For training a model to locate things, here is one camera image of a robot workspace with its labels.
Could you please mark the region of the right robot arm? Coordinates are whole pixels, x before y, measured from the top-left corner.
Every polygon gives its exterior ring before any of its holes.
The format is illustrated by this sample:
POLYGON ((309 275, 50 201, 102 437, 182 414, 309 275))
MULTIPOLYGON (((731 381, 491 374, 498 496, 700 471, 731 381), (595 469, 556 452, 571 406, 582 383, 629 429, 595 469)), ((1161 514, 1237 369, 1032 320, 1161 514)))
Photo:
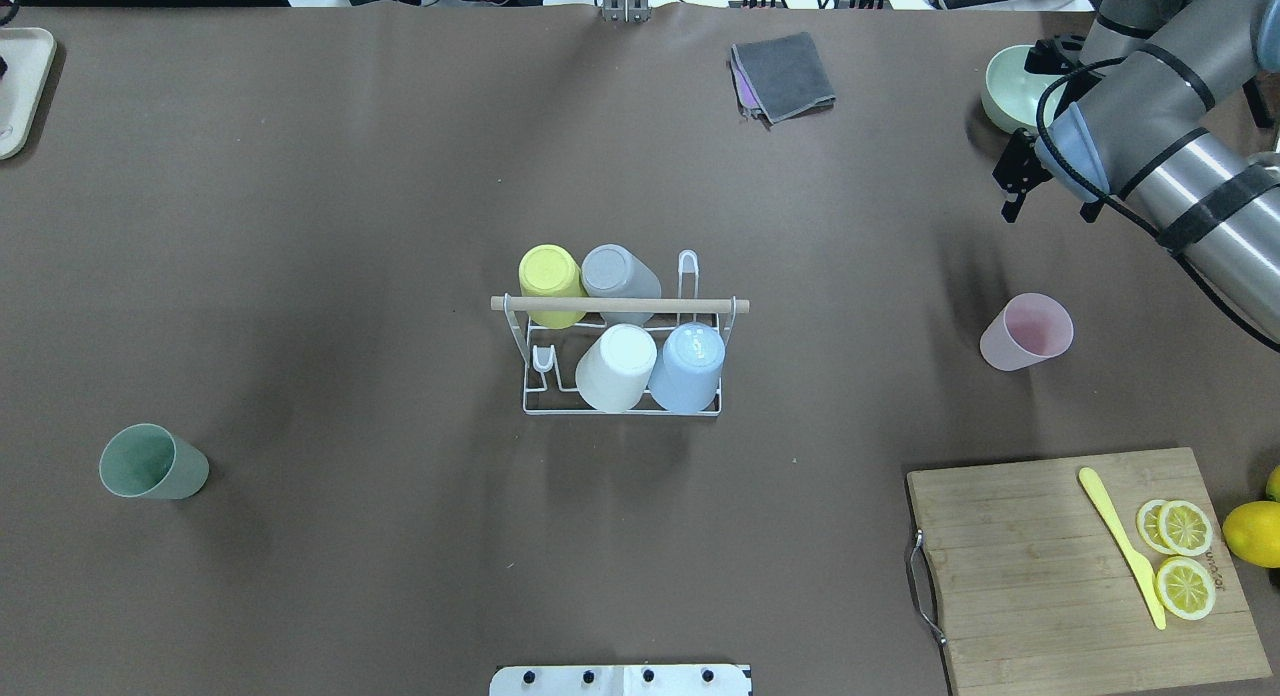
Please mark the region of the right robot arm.
POLYGON ((1057 178, 1096 217, 1144 228, 1216 307, 1277 345, 1277 177, 1201 125, 1261 70, 1277 70, 1277 0, 1102 0, 1055 81, 1061 111, 1016 130, 993 177, 1014 221, 1057 178))

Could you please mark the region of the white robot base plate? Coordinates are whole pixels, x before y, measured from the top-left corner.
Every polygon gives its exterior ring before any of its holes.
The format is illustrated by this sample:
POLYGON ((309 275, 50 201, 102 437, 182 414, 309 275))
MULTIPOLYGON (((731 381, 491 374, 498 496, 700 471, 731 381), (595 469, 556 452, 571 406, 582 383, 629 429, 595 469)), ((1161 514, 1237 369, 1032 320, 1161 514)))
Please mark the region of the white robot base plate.
POLYGON ((751 669, 730 663, 503 667, 489 695, 753 695, 751 669))

